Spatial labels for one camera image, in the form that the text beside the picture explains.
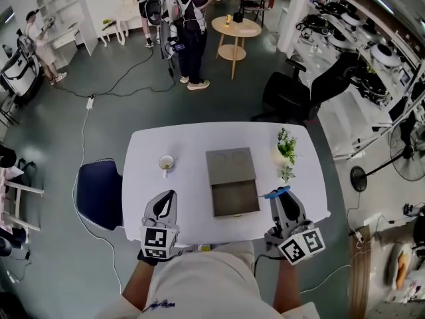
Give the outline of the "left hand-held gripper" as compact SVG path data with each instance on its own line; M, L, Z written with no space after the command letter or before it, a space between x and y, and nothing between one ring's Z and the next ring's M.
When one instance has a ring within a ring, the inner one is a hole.
M143 217L139 228L142 257L169 261L180 233L176 225L177 193L168 190L155 196L147 203Z

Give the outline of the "grey drawer box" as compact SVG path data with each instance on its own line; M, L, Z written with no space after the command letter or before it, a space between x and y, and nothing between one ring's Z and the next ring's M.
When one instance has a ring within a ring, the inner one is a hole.
M260 210L250 148L209 151L206 159L215 217Z

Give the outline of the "person's right forearm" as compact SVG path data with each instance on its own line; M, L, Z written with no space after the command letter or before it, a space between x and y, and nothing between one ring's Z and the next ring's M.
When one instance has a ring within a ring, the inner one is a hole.
M283 314L300 306L301 294L296 267L292 266L287 260L281 260L273 308Z

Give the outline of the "person's left forearm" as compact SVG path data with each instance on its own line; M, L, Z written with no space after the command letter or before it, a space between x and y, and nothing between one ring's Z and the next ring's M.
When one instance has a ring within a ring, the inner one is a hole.
M153 272L154 266L139 261L122 292L122 296L138 310L146 306Z

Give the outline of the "white metal storage rack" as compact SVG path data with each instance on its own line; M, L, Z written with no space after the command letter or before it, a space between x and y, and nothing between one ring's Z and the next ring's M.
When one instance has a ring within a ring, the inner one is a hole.
M299 60L332 156L350 159L423 115L425 38L390 0L291 0L279 48Z

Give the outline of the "white blue-striped mug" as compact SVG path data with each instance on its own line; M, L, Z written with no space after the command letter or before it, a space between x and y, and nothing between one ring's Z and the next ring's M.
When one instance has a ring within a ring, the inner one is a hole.
M173 169L175 159L170 155L163 155L159 158L159 167L163 172L163 178L167 178L168 173Z

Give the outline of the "person's beige trousers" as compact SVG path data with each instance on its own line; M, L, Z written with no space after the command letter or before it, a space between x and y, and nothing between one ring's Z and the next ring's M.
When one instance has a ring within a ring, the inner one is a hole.
M233 243L210 245L211 251L228 253L240 259L252 272L254 272L255 254L252 241L239 241Z

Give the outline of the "green plant in pale pot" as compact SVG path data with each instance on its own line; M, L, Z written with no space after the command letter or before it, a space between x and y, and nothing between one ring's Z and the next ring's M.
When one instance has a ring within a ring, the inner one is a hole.
M277 135L277 143L272 146L272 157L277 164L294 165L297 140L285 129L281 128Z

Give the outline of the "dark blue chair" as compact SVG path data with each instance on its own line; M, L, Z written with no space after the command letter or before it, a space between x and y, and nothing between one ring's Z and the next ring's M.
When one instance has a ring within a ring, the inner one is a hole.
M82 165L76 182L78 214L106 231L123 227L122 181L111 158Z

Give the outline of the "white tablecloth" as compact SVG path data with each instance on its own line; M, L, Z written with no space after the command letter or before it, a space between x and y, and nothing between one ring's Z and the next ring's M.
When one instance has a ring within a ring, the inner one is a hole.
M272 146L283 128L279 123L208 122L181 124L134 132L124 164L122 209L126 237L139 240L147 203L158 194L177 193L179 245L227 243L261 239L272 225L269 201L259 200L260 210L239 217L215 217L206 153L250 148L258 193L283 184L272 157ZM170 155L177 165L167 178L159 158Z

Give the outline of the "black standing fan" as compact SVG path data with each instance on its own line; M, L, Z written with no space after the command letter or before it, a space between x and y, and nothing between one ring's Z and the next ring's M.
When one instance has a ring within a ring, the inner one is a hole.
M350 171L350 182L359 193L366 190L368 176L392 165L397 174L407 181L418 181L425 177L425 124L404 120L390 136L390 159L366 173L360 166Z

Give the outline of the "person's white shirt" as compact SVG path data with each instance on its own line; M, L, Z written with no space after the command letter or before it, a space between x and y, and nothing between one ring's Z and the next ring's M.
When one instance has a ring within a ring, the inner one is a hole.
M320 319L313 302L280 314L261 299L253 272L211 251L174 258L154 274L143 310L122 294L96 319Z

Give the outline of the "wooden plank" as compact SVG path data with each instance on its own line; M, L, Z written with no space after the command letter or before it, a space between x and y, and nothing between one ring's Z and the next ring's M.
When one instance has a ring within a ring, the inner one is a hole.
M364 319L367 309L371 274L370 227L359 229L365 242L360 244L356 236L350 236L350 277L348 286L349 319Z

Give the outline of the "white and orange object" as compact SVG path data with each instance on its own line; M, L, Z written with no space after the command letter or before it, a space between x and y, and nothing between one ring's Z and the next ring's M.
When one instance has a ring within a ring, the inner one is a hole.
M408 274L412 258L412 244L394 244L387 266L387 284L393 290L400 290Z

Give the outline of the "white ornate side table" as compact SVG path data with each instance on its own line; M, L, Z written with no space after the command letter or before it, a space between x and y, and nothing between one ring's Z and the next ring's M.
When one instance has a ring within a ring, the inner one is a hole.
M129 3L124 3L112 17L108 17L102 21L100 39L103 42L103 46L105 48L108 47L111 36L115 36L119 44L124 46L129 37L129 26L135 26L136 21L138 22L137 28L140 28L139 2L137 0L131 0Z

